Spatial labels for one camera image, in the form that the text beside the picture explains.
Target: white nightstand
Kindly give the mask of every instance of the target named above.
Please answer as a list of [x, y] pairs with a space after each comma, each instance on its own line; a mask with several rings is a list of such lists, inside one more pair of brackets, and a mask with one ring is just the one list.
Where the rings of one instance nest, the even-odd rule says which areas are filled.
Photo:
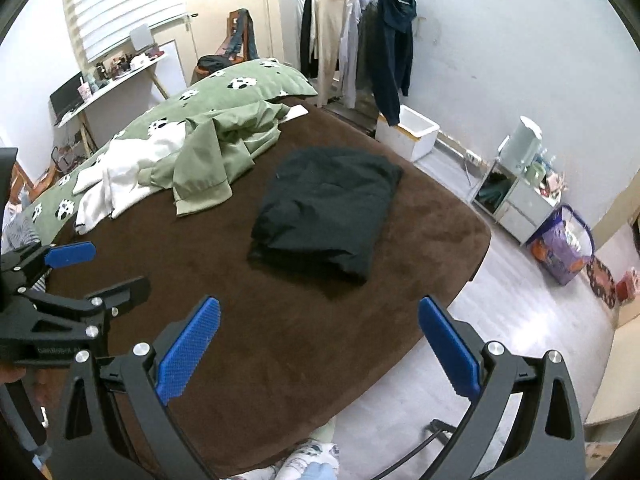
[[[510, 187], [504, 198], [492, 206], [478, 200], [478, 192], [487, 183], [490, 175], [503, 176], [504, 181], [510, 183]], [[514, 175], [500, 164], [500, 158], [494, 160], [491, 169], [484, 179], [474, 189], [473, 202], [487, 214], [507, 229], [521, 245], [526, 243], [530, 236], [536, 232], [552, 211], [560, 203], [560, 194], [555, 198], [542, 196], [540, 191], [531, 186], [524, 175]]]

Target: white storage box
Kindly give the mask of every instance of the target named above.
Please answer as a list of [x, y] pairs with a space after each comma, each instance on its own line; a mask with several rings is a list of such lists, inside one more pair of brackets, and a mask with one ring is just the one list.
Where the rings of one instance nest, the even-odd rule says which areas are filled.
[[389, 126], [382, 114], [378, 116], [376, 140], [386, 144], [410, 162], [424, 157], [433, 149], [440, 127], [408, 106], [400, 107], [400, 124]]

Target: black monitor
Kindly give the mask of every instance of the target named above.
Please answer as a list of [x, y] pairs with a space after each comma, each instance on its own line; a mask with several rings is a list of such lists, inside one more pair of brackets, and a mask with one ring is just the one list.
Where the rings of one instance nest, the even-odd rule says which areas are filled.
[[78, 92], [78, 87], [82, 84], [82, 72], [78, 72], [69, 81], [64, 83], [53, 94], [51, 94], [51, 106], [56, 113], [56, 124], [58, 124], [64, 115], [78, 108], [84, 101]]

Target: folded black clothing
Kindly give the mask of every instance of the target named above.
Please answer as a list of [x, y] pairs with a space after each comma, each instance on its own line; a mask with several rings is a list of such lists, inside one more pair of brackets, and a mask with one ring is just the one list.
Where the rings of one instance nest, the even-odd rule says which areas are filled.
[[250, 256], [313, 275], [369, 277], [373, 248], [402, 177], [384, 156], [306, 148], [279, 165], [252, 229]]

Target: brown blanket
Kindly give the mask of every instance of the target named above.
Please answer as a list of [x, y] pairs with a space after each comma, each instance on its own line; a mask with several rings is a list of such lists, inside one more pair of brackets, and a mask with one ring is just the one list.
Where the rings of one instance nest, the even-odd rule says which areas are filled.
[[[364, 393], [420, 339], [418, 300], [432, 294], [450, 304], [489, 246], [487, 225], [448, 190], [330, 113], [305, 107], [309, 115], [282, 125], [278, 143], [222, 205], [176, 218], [171, 192], [160, 192], [84, 237], [68, 222], [57, 240], [90, 240], [97, 257], [56, 270], [49, 292], [79, 298], [135, 276], [151, 280], [149, 301], [112, 322], [111, 354], [153, 341], [206, 294], [220, 301], [220, 329], [182, 397], [169, 403], [220, 478], [272, 460]], [[247, 261], [275, 168], [305, 146], [381, 153], [405, 170], [364, 285]], [[134, 428], [130, 411], [123, 416]], [[152, 463], [139, 429], [130, 432], [143, 463]]]

